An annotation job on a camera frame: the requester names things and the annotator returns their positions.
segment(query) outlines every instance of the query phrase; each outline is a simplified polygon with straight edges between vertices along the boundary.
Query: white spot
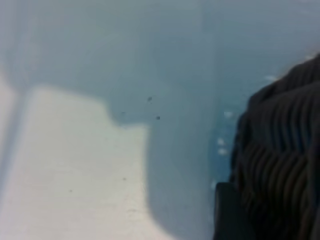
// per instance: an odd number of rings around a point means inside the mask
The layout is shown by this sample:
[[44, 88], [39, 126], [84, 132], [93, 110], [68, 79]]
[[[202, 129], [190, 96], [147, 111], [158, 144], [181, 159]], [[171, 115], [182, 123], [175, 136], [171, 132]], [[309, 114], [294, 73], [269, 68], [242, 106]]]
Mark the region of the white spot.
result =
[[306, 61], [312, 60], [312, 59], [314, 59], [314, 58], [315, 58], [314, 55], [307, 55], [307, 56], [304, 57], [304, 59], [305, 59]]
[[227, 151], [227, 149], [225, 149], [225, 148], [219, 148], [218, 154], [219, 154], [219, 155], [222, 155], [222, 156], [225, 156], [225, 155], [228, 154], [228, 151]]
[[215, 191], [216, 190], [216, 185], [217, 185], [217, 182], [215, 180], [212, 180], [211, 186], [210, 186], [211, 190]]
[[227, 119], [230, 119], [234, 116], [234, 113], [232, 111], [225, 111], [223, 114], [224, 114], [224, 117]]
[[270, 82], [275, 82], [275, 81], [279, 80], [278, 77], [272, 76], [272, 75], [265, 76], [264, 79], [267, 80], [267, 81], [270, 81]]
[[221, 137], [219, 137], [216, 141], [216, 143], [219, 145], [219, 146], [225, 146], [226, 143], [225, 143], [225, 140], [223, 140]]

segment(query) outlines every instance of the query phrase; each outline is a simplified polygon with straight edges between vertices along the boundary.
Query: blurry object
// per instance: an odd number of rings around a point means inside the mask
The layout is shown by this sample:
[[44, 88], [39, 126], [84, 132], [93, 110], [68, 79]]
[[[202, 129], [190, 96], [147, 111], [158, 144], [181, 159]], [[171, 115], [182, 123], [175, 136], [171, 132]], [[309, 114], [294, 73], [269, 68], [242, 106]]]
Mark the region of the blurry object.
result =
[[319, 104], [320, 55], [250, 98], [230, 183], [216, 187], [214, 240], [320, 239]]

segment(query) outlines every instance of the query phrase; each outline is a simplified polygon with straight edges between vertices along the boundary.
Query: black ribbed object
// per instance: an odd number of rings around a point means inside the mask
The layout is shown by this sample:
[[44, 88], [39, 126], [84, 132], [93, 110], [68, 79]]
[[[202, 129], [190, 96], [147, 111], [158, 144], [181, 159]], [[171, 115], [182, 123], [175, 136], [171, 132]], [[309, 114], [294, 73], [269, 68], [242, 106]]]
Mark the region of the black ribbed object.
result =
[[257, 240], [320, 240], [320, 55], [250, 98], [231, 169]]

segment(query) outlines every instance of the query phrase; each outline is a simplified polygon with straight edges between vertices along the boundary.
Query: black rubber object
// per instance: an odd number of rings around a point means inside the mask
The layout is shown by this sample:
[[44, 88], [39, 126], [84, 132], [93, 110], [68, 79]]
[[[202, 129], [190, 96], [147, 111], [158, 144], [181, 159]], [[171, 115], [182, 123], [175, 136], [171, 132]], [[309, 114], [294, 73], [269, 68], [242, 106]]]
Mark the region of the black rubber object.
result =
[[213, 240], [256, 240], [240, 195], [231, 183], [216, 186], [214, 219]]

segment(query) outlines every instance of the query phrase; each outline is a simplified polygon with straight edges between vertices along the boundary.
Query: white surface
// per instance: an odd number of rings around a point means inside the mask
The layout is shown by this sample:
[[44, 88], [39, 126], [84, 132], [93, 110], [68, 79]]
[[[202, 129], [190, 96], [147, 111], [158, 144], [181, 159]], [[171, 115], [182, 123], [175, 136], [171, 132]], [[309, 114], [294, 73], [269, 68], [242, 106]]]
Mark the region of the white surface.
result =
[[203, 4], [0, 4], [0, 239], [210, 239]]

